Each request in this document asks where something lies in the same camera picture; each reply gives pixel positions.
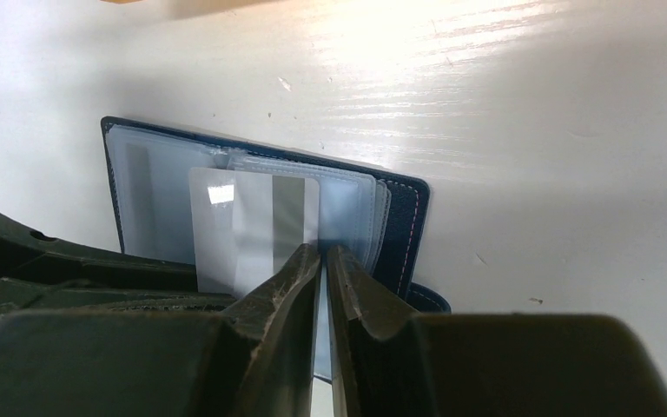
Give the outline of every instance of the white table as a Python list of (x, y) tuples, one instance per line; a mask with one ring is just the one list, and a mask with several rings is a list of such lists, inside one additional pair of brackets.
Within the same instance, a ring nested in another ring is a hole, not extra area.
[(105, 115), (422, 177), (415, 281), (616, 315), (667, 381), (667, 2), (1, 0), (0, 211), (118, 249)]

